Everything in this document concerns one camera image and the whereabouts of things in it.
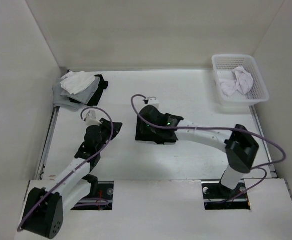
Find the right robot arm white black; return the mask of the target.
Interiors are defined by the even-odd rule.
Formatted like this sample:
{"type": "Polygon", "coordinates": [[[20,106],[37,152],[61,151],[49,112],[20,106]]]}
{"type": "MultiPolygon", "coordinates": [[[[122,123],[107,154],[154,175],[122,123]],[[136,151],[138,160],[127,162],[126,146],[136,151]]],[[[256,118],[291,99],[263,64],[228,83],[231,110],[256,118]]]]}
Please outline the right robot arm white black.
{"type": "Polygon", "coordinates": [[[245,131],[244,126],[237,124],[232,133],[226,135],[217,130],[199,131],[193,122],[180,116],[162,114],[152,105],[145,106],[139,114],[135,136],[137,141],[159,145],[187,141],[226,154],[228,165],[217,186],[220,196],[229,198],[233,195],[243,175],[251,171],[259,145],[251,135],[237,131],[245,131]]]}

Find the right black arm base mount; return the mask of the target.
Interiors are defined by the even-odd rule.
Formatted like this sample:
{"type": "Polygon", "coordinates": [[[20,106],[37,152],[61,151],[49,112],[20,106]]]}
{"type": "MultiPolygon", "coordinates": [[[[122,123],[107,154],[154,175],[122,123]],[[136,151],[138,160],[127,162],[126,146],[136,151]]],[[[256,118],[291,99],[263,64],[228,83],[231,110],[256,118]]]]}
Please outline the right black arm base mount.
{"type": "Polygon", "coordinates": [[[244,182],[241,180],[234,190],[222,186],[218,181],[201,182],[204,209],[205,210],[250,210],[247,194],[241,194],[246,190],[244,182]]]}

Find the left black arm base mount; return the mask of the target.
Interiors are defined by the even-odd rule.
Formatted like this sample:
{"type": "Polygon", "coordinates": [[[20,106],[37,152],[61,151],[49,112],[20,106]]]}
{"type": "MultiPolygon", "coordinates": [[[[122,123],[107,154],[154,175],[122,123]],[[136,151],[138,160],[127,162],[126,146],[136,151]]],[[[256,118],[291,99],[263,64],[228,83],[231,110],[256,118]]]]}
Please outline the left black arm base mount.
{"type": "Polygon", "coordinates": [[[72,211],[110,211],[113,205],[114,182],[99,181],[96,176],[87,175],[83,178],[90,184],[90,192],[82,198],[72,211]]]}

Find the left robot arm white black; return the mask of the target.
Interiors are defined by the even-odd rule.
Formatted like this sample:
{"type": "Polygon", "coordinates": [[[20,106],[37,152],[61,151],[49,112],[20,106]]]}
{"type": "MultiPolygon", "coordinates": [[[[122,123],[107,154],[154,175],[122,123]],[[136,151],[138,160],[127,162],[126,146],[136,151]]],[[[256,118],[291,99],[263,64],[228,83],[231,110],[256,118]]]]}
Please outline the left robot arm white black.
{"type": "Polygon", "coordinates": [[[18,232],[28,231],[51,240],[59,233],[68,211],[82,207],[81,199],[97,196],[98,180],[90,173],[98,164],[101,151],[121,128],[122,123],[102,118],[86,129],[84,142],[68,167],[48,185],[34,187],[28,193],[18,232]]]}

